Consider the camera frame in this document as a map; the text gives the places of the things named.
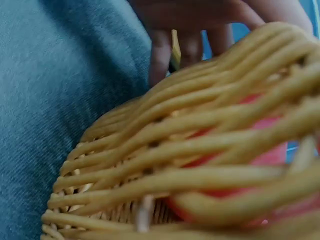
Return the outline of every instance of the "blue denim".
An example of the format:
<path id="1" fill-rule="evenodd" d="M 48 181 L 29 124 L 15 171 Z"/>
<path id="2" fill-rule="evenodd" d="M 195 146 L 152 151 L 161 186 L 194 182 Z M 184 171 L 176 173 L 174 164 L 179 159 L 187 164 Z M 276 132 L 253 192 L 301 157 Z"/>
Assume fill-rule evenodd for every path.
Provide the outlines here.
<path id="1" fill-rule="evenodd" d="M 0 240 L 37 240 L 67 154 L 148 90 L 150 39 L 125 0 L 0 1 Z"/>

